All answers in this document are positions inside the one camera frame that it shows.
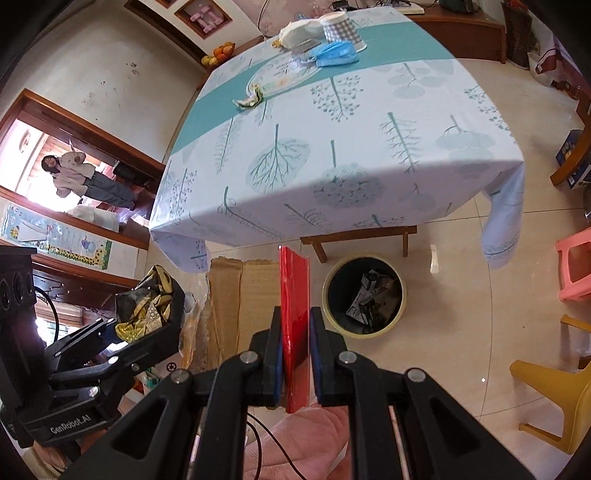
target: tiled floor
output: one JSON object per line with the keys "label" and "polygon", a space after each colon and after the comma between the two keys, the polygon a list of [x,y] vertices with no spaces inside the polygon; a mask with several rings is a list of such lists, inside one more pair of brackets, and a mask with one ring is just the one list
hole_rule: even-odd
{"label": "tiled floor", "polygon": [[[519,432],[517,425],[530,421],[560,434],[561,412],[514,382],[509,365],[519,358],[574,371],[579,355],[590,348],[589,335],[560,326],[564,313],[591,321],[591,311],[558,300],[554,247],[557,239],[585,228],[582,195],[565,186],[557,189],[549,180],[556,152],[581,122],[573,100],[539,85],[528,72],[487,61],[464,64],[497,104],[527,164],[523,230],[514,259],[496,271],[483,259],[480,236],[489,205],[482,196],[444,220],[420,225],[410,238],[408,258],[402,257],[399,238],[328,244],[324,265],[299,240],[287,244],[311,259],[314,305],[320,304],[324,279],[339,258],[359,251],[389,258],[407,284],[407,309],[387,335],[348,340],[349,347],[384,368],[424,368],[538,479],[550,480],[568,456]],[[242,260],[277,258],[277,244],[237,249],[211,244],[210,249],[216,256]],[[152,246],[148,266],[159,262],[170,265]],[[171,273],[190,288],[191,275],[174,268]],[[272,423],[278,415],[265,415],[265,421]]]}

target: yellow plastic chair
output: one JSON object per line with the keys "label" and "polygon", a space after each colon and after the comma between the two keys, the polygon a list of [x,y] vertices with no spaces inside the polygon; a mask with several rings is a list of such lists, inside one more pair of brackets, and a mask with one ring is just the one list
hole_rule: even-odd
{"label": "yellow plastic chair", "polygon": [[[590,324],[568,315],[563,315],[560,322],[591,333]],[[520,431],[530,433],[565,453],[574,453],[591,427],[591,364],[580,372],[569,373],[516,360],[509,370],[514,378],[535,388],[564,412],[562,437],[529,423],[520,423]]]}

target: red plastic sheet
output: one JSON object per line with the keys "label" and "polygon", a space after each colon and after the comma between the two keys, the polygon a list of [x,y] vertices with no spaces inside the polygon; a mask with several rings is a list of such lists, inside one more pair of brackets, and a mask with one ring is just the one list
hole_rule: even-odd
{"label": "red plastic sheet", "polygon": [[308,405],[310,397],[310,264],[280,247],[281,331],[287,413]]}

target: poster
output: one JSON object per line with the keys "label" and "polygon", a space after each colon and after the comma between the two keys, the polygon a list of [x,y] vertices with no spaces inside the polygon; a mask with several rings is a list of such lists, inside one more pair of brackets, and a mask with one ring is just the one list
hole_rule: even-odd
{"label": "poster", "polygon": [[4,210],[0,236],[12,244],[35,247],[39,253],[101,270],[109,266],[113,244],[15,203],[8,203]]}

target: teal stripe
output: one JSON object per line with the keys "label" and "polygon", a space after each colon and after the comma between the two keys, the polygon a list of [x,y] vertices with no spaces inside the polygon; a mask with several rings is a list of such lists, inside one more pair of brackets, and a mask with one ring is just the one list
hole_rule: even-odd
{"label": "teal stripe", "polygon": [[[342,73],[380,65],[403,61],[454,58],[443,45],[415,22],[375,25],[361,28],[359,33],[368,47],[359,53],[357,63],[321,68],[314,76],[295,88],[301,88]],[[246,96],[246,85],[261,66],[262,63],[250,67],[197,100],[191,107],[181,128],[173,147],[173,153],[240,113],[242,110],[235,106],[232,100],[241,100]]]}

